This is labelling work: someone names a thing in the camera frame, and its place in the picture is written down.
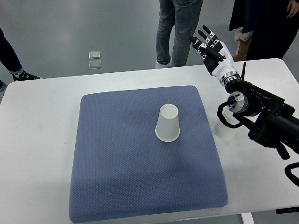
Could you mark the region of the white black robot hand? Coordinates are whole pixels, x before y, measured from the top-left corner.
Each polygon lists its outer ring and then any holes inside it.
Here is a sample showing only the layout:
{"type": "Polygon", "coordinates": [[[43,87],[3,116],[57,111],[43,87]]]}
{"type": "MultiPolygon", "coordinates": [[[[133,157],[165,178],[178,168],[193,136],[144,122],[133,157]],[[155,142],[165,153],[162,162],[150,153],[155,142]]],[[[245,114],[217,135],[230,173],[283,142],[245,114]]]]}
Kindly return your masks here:
{"type": "Polygon", "coordinates": [[[218,78],[220,84],[225,86],[228,82],[239,79],[239,73],[233,66],[234,60],[224,42],[207,26],[202,26],[198,34],[204,39],[192,36],[190,41],[192,47],[200,54],[203,63],[213,77],[218,78]]]}

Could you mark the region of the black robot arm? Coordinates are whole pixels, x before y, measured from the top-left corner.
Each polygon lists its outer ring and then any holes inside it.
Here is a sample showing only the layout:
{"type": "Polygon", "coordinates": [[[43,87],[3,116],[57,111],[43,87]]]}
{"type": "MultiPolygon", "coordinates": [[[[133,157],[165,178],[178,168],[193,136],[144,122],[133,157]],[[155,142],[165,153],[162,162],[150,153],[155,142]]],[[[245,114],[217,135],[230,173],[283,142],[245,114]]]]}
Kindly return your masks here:
{"type": "Polygon", "coordinates": [[[218,107],[220,122],[233,129],[247,127],[251,140],[275,148],[282,159],[289,159],[286,147],[299,152],[299,120],[293,116],[294,107],[246,81],[244,76],[236,71],[221,76],[220,83],[230,95],[218,107]]]}

